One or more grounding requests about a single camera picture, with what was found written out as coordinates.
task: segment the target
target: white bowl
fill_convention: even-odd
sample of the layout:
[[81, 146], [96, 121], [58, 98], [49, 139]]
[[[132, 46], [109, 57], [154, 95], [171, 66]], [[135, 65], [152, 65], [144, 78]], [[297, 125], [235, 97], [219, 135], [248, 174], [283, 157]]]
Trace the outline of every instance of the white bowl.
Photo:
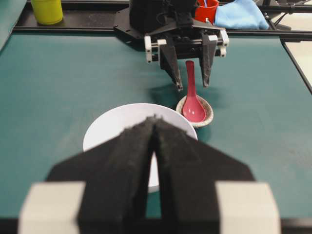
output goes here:
[[[125, 128], [143, 122], [146, 117], [161, 117], [164, 121], [186, 131], [197, 140], [197, 134], [190, 122], [176, 111], [149, 103], [135, 103], [116, 107], [99, 116], [88, 128], [83, 139], [83, 150], [92, 149], [116, 136]], [[152, 157], [149, 179], [149, 192], [159, 189], [157, 162], [155, 154]]]
[[[211, 121], [214, 119], [214, 111], [212, 109], [212, 107], [209, 105], [209, 103], [203, 99], [202, 97], [198, 96], [198, 100], [199, 102], [201, 103], [201, 105], [203, 106], [203, 108], [205, 109], [206, 111], [206, 118], [204, 121], [202, 122], [190, 122], [191, 125], [195, 128], [199, 128], [199, 127], [203, 127], [203, 126], [206, 126], [208, 124], [211, 123]], [[186, 100], [186, 96], [184, 96], [180, 101], [179, 103], [177, 104], [176, 106], [176, 111], [179, 113], [179, 114], [182, 114], [182, 109], [183, 109], [183, 106], [184, 106], [184, 103], [185, 103], [185, 100]]]

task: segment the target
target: red cup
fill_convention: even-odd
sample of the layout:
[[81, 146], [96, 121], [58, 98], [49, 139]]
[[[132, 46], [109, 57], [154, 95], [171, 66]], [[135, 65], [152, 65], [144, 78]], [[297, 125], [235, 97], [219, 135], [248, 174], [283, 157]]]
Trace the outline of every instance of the red cup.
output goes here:
[[207, 0], [207, 7], [205, 7], [204, 0], [198, 0], [199, 7], [195, 12], [195, 20], [206, 22], [206, 18], [210, 21], [211, 24], [215, 21], [215, 12], [216, 8], [219, 6], [217, 0]]

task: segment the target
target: spoon handle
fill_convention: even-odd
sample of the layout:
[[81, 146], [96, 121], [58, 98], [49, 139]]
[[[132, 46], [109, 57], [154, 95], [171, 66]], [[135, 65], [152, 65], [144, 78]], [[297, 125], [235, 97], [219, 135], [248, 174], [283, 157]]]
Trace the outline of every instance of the spoon handle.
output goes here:
[[186, 61], [185, 63], [188, 76], [187, 96], [196, 97], [194, 62]]

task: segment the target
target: red spoon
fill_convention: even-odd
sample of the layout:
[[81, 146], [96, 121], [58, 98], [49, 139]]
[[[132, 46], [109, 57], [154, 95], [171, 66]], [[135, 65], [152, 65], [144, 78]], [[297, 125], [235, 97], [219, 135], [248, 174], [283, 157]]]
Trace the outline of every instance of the red spoon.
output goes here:
[[188, 87], [186, 101], [182, 113], [190, 122], [202, 122], [206, 118], [206, 111], [196, 95], [194, 62], [186, 61]]

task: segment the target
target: black foam pad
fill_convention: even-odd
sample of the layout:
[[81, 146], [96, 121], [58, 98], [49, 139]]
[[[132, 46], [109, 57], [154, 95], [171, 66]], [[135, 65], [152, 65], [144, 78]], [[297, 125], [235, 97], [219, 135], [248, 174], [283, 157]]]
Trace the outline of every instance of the black foam pad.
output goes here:
[[249, 167], [164, 121], [155, 128], [162, 219], [172, 232], [209, 233], [213, 224], [217, 229], [215, 182], [253, 181]]

